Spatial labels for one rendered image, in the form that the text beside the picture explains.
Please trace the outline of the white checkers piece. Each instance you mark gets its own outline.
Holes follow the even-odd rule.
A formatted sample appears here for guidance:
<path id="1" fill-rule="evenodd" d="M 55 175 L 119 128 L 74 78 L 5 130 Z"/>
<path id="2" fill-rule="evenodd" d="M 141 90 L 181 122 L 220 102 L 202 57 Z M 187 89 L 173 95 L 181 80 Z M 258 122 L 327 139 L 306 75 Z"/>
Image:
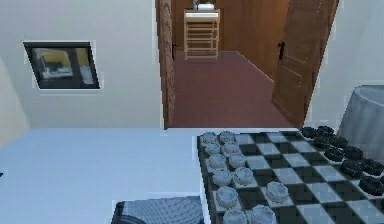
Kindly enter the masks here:
<path id="1" fill-rule="evenodd" d="M 201 138 L 204 144 L 214 144 L 217 142 L 217 135 L 214 132 L 205 132 Z"/>
<path id="2" fill-rule="evenodd" d="M 229 156 L 229 165 L 233 168 L 244 167 L 246 158 L 243 154 L 232 154 Z"/>
<path id="3" fill-rule="evenodd" d="M 219 140 L 221 143 L 231 142 L 235 140 L 234 134 L 230 131 L 222 131 L 219 134 Z"/>
<path id="4" fill-rule="evenodd" d="M 205 152 L 209 155 L 219 154 L 221 147 L 217 143 L 209 143 L 205 145 Z"/>
<path id="5" fill-rule="evenodd" d="M 239 167 L 234 171 L 234 180 L 241 185 L 249 185 L 253 181 L 253 173 L 249 168 Z"/>
<path id="6" fill-rule="evenodd" d="M 273 202 L 283 203 L 288 199 L 289 191 L 282 183 L 272 181 L 267 184 L 266 195 Z"/>
<path id="7" fill-rule="evenodd" d="M 222 169 L 226 167 L 226 158 L 221 154 L 211 155 L 208 159 L 212 169 Z"/>
<path id="8" fill-rule="evenodd" d="M 251 211 L 252 224 L 277 224 L 275 213 L 264 205 L 256 205 Z"/>
<path id="9" fill-rule="evenodd" d="M 222 186 L 216 192 L 217 203 L 226 209 L 232 208 L 237 204 L 238 193 L 229 186 Z"/>
<path id="10" fill-rule="evenodd" d="M 224 213 L 223 224 L 247 224 L 247 217 L 242 210 L 231 208 Z"/>
<path id="11" fill-rule="evenodd" d="M 237 154 L 239 151 L 239 144 L 235 141 L 228 141 L 222 146 L 222 152 L 226 154 Z"/>
<path id="12" fill-rule="evenodd" d="M 216 170 L 213 173 L 213 183 L 219 187 L 228 186 L 232 181 L 232 175 L 228 170 Z"/>

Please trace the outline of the brown wooden room door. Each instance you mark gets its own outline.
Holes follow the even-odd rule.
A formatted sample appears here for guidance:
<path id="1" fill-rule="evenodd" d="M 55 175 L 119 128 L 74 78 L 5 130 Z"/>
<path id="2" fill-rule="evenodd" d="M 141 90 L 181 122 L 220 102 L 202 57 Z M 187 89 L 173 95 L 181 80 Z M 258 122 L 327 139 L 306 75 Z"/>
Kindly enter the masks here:
<path id="1" fill-rule="evenodd" d="M 307 115 L 339 0 L 290 0 L 285 51 L 278 59 L 272 102 L 296 128 Z"/>
<path id="2" fill-rule="evenodd" d="M 172 0 L 155 0 L 164 128 L 173 122 L 175 107 L 174 59 L 172 57 Z"/>

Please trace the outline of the pale wooden shelf unit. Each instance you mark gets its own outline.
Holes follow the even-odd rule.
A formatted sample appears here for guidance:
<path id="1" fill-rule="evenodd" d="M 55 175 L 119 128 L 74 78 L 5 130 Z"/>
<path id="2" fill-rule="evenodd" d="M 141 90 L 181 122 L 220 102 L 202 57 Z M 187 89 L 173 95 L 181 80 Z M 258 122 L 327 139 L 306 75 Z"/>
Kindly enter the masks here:
<path id="1" fill-rule="evenodd" d="M 184 10 L 184 58 L 217 59 L 220 10 Z"/>

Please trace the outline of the dark grey textured object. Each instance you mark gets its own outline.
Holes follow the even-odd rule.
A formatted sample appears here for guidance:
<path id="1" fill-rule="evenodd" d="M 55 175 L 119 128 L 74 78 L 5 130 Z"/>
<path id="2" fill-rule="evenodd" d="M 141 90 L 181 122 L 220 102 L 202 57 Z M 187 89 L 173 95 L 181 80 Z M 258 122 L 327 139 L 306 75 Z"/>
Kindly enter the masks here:
<path id="1" fill-rule="evenodd" d="M 111 224 L 205 224 L 199 196 L 121 201 Z"/>

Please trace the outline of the black checkers piece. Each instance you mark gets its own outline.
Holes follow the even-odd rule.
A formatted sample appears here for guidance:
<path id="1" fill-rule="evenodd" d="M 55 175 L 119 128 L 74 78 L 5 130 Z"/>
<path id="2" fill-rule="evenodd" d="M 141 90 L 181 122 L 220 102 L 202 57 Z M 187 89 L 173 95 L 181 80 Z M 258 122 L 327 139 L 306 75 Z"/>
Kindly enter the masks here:
<path id="1" fill-rule="evenodd" d="M 330 146 L 329 138 L 326 136 L 315 137 L 312 144 L 320 150 L 324 150 Z"/>
<path id="2" fill-rule="evenodd" d="M 370 176 L 363 176 L 358 186 L 366 193 L 373 196 L 382 196 L 384 194 L 384 184 L 379 179 Z"/>
<path id="3" fill-rule="evenodd" d="M 323 137 L 331 137 L 334 135 L 334 130 L 329 126 L 319 126 L 317 128 L 317 135 Z"/>
<path id="4" fill-rule="evenodd" d="M 317 130 L 312 127 L 303 127 L 301 133 L 305 138 L 314 139 L 317 136 Z"/>
<path id="5" fill-rule="evenodd" d="M 344 160 L 341 164 L 340 170 L 344 174 L 349 175 L 351 177 L 360 177 L 363 172 L 363 168 L 361 167 L 361 165 L 356 161 L 352 160 Z"/>
<path id="6" fill-rule="evenodd" d="M 363 152 L 354 146 L 346 146 L 344 148 L 345 157 L 350 160 L 362 160 L 363 159 Z"/>
<path id="7" fill-rule="evenodd" d="M 348 145 L 348 141 L 341 136 L 333 136 L 330 138 L 329 143 L 336 148 L 345 148 Z"/>
<path id="8" fill-rule="evenodd" d="M 363 164 L 363 170 L 370 175 L 380 176 L 381 173 L 384 171 L 384 165 L 382 165 L 376 160 L 364 159 Z"/>
<path id="9" fill-rule="evenodd" d="M 326 158 L 335 162 L 341 162 L 344 158 L 344 155 L 345 153 L 343 150 L 335 147 L 328 147 L 324 153 Z"/>

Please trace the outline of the black and white checkerboard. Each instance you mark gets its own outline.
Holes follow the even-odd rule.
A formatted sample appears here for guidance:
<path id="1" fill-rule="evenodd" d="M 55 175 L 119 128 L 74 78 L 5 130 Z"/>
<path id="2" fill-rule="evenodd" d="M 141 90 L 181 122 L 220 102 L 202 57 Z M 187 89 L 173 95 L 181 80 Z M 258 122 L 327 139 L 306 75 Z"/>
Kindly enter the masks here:
<path id="1" fill-rule="evenodd" d="M 277 224 L 384 224 L 384 194 L 364 192 L 359 178 L 344 174 L 299 131 L 239 133 L 235 139 L 254 175 L 248 186 L 230 184 L 244 213 L 261 204 L 274 211 Z M 272 181 L 288 188 L 285 202 L 267 197 Z"/>

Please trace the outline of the grey round container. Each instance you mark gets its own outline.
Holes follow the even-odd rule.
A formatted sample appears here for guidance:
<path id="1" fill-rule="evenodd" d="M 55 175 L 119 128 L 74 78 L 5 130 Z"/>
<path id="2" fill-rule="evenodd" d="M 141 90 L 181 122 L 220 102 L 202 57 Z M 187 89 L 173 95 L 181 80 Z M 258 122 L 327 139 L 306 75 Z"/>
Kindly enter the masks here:
<path id="1" fill-rule="evenodd" d="M 353 90 L 337 134 L 365 157 L 384 162 L 384 85 Z"/>

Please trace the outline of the black framed wall picture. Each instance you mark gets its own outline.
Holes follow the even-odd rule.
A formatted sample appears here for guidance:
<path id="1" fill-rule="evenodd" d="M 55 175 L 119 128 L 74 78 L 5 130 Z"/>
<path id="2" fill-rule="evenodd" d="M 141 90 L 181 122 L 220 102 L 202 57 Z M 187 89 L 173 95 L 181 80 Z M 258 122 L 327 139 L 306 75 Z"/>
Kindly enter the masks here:
<path id="1" fill-rule="evenodd" d="M 100 88 L 89 42 L 24 41 L 23 46 L 39 89 Z"/>

